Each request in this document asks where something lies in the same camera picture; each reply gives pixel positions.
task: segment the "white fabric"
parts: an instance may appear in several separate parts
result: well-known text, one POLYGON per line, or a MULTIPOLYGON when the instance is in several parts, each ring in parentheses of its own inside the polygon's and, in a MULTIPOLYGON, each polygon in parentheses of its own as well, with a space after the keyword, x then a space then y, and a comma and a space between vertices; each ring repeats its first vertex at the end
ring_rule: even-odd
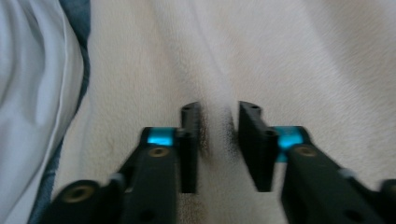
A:
POLYGON ((77 39, 58 1, 0 1, 0 223, 26 223, 73 118, 77 39))
POLYGON ((200 101, 199 194, 181 196, 180 222, 284 223, 278 191, 255 191, 235 145, 237 100, 305 126, 377 188, 396 178, 395 24, 387 0, 92 1, 91 83, 56 188, 105 181, 143 127, 178 126, 200 101))

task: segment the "white sheet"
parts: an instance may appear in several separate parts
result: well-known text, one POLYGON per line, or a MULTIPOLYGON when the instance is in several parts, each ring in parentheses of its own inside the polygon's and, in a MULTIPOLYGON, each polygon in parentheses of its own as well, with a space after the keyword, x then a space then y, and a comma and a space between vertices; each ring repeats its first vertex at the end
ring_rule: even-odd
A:
POLYGON ((182 197, 180 222, 284 223, 278 191, 255 192, 234 144, 237 100, 307 127, 376 188, 396 177, 395 24, 387 0, 92 1, 91 84, 56 189, 105 181, 143 127, 178 126, 179 108, 200 101, 199 194, 182 197))
POLYGON ((58 1, 0 1, 0 223, 26 223, 73 118, 78 42, 58 1))

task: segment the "blue metal part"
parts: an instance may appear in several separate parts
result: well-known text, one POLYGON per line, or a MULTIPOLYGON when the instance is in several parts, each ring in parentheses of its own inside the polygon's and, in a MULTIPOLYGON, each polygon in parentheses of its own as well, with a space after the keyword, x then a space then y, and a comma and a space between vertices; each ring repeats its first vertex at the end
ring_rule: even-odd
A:
POLYGON ((303 142, 303 136, 295 126, 276 126, 274 128, 279 133, 277 144, 280 148, 280 153, 276 161, 286 162, 288 161, 286 152, 291 146, 301 144, 303 142))
POLYGON ((172 147, 174 144, 175 130, 175 128, 151 128, 148 134, 148 143, 172 147))

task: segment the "beige fabric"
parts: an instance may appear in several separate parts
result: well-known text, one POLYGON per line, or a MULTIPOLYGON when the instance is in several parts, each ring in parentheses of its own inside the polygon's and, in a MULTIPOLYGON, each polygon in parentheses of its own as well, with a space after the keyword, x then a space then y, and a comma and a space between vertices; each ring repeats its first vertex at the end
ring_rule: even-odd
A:
POLYGON ((284 223, 278 192, 255 192, 234 144, 237 100, 271 125, 307 127, 376 188, 396 178, 395 24, 385 0, 92 1, 91 84, 56 189, 105 181, 143 127, 178 126, 200 101, 199 194, 182 196, 180 222, 284 223))

